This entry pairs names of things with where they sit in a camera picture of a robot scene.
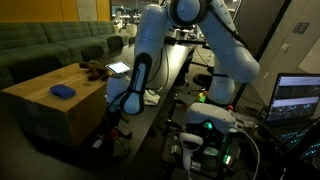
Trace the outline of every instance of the floor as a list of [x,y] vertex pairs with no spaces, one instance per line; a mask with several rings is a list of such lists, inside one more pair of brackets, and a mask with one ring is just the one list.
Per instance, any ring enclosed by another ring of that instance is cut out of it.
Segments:
[[[201,64],[213,65],[213,54],[201,47],[197,48],[194,54],[194,61]],[[192,82],[192,78],[196,73],[207,73],[206,67],[194,65],[190,66],[190,71],[186,76],[189,86],[178,87],[181,96],[193,97],[188,95],[190,89],[199,89],[200,87]],[[167,118],[168,107],[171,100],[167,99],[168,106],[164,106],[161,114],[158,114],[157,120],[154,122],[154,133],[150,133],[144,140],[144,143],[137,153],[135,160],[128,170],[126,179],[159,179],[161,177],[161,142],[162,129]],[[261,110],[264,104],[259,98],[253,87],[249,84],[242,94],[238,106],[255,108]],[[173,118],[180,118],[183,121],[185,108],[176,108],[176,114]],[[1,108],[0,114],[7,112]],[[1,119],[0,121],[0,179],[108,179],[108,175],[103,173],[103,168],[99,166],[99,161],[94,167],[73,166],[72,164],[61,161],[60,158],[41,153],[23,134],[13,119]],[[187,175],[183,170],[176,170],[172,179],[187,179]]]

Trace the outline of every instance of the green couch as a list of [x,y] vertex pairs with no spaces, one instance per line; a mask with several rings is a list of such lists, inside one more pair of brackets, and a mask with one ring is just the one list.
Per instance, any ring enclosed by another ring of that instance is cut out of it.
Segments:
[[64,66],[82,60],[81,50],[100,45],[115,33],[112,21],[0,23],[0,89],[14,84],[8,65],[31,58],[56,55]]

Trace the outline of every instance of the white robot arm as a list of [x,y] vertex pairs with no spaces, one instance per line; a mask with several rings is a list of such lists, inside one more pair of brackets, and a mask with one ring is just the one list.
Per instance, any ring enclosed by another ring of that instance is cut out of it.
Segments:
[[223,0],[171,0],[164,6],[148,5],[143,11],[135,40],[135,64],[127,93],[120,101],[128,114],[143,111],[143,93],[150,69],[159,60],[167,29],[197,24],[215,54],[215,73],[208,98],[228,104],[234,81],[246,83],[259,73],[260,66],[237,39],[236,29]]

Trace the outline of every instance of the monitor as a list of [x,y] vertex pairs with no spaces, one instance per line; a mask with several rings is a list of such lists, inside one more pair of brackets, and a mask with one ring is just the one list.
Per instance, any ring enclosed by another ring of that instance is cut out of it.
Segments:
[[314,115],[320,99],[320,74],[279,73],[265,122],[293,122]]

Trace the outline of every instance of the white cable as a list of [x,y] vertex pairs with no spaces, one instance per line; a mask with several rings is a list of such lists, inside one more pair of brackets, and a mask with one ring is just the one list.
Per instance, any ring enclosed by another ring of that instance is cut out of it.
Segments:
[[242,132],[243,134],[245,134],[253,143],[253,145],[255,146],[256,150],[257,150],[257,155],[258,155],[258,160],[257,160],[257,166],[256,166],[256,171],[254,172],[254,176],[252,178],[252,180],[255,180],[258,174],[258,169],[259,169],[259,164],[260,164],[260,151],[259,148],[257,146],[257,144],[254,142],[254,140],[243,130],[238,129],[240,132]]

